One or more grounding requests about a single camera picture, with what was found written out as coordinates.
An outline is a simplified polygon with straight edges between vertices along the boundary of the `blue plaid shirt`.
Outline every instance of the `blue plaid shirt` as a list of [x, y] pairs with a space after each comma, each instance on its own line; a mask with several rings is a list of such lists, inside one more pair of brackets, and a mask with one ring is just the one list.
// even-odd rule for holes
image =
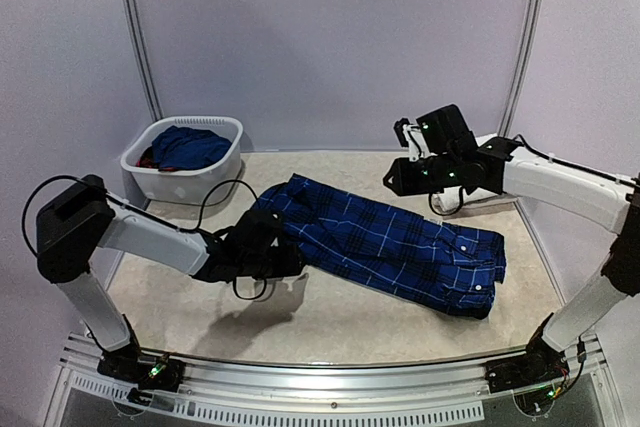
[[282, 214], [308, 264], [440, 312], [482, 319], [504, 280], [496, 232], [429, 222], [296, 174], [260, 206]]

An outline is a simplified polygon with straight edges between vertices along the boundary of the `table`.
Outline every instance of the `table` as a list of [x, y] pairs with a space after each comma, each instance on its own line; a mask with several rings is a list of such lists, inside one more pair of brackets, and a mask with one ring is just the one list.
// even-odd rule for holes
[[[381, 178], [397, 152], [243, 154], [240, 178], [258, 192], [298, 173], [336, 188], [412, 210], [428, 219], [426, 196], [396, 197]], [[205, 211], [203, 228], [234, 224], [253, 202], [242, 185]], [[198, 208], [151, 202], [149, 212], [187, 227]], [[210, 359], [259, 363], [380, 364], [435, 361], [526, 344], [560, 301], [512, 204], [463, 209], [448, 222], [495, 230], [506, 238], [507, 275], [484, 320], [450, 317], [307, 266], [304, 275], [269, 286], [265, 299], [235, 298], [227, 284], [207, 284], [146, 259], [125, 255], [109, 293], [140, 343]], [[250, 296], [260, 284], [238, 282]]]

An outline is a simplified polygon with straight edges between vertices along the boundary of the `dark blue cloth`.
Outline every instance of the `dark blue cloth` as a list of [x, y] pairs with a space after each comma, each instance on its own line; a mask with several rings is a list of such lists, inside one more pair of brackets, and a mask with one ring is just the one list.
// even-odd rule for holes
[[296, 174], [259, 202], [282, 214], [308, 264], [440, 312], [482, 319], [504, 280], [496, 232], [429, 222]]
[[159, 170], [198, 170], [220, 161], [229, 148], [229, 139], [210, 130], [172, 125], [151, 143], [153, 161]]

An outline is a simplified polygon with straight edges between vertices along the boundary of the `white partition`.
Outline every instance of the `white partition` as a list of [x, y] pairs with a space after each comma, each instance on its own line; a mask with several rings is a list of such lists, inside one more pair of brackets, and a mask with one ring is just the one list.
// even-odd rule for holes
[[240, 119], [245, 150], [397, 148], [395, 120], [505, 109], [527, 0], [138, 0], [165, 115]]
[[[0, 425], [34, 427], [63, 342], [81, 326], [38, 273], [20, 234], [22, 206], [59, 173], [99, 174], [135, 201], [118, 157], [150, 116], [122, 0], [0, 0], [0, 12]], [[68, 185], [34, 202], [32, 241], [37, 209]], [[114, 255], [94, 260], [104, 279]]]
[[[511, 134], [560, 158], [614, 173], [640, 171], [640, 0], [543, 0]], [[567, 299], [613, 237], [558, 209], [526, 202]], [[640, 425], [640, 298], [597, 324], [629, 426]]]

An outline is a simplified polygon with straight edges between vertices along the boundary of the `white container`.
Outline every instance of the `white container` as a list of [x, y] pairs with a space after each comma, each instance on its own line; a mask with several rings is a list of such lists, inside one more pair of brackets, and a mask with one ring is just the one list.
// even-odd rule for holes
[[[219, 162], [204, 169], [160, 172], [158, 169], [136, 167], [143, 152], [151, 147], [151, 142], [172, 125], [210, 130], [229, 139], [231, 147]], [[242, 137], [242, 124], [231, 117], [168, 117], [149, 126], [138, 140], [122, 154], [120, 165], [127, 172], [131, 172], [148, 199], [201, 205], [207, 192], [216, 184], [224, 180], [235, 179], [240, 173], [242, 167], [240, 137]], [[220, 187], [209, 196], [207, 205], [223, 200], [231, 188], [233, 188], [233, 183]]]

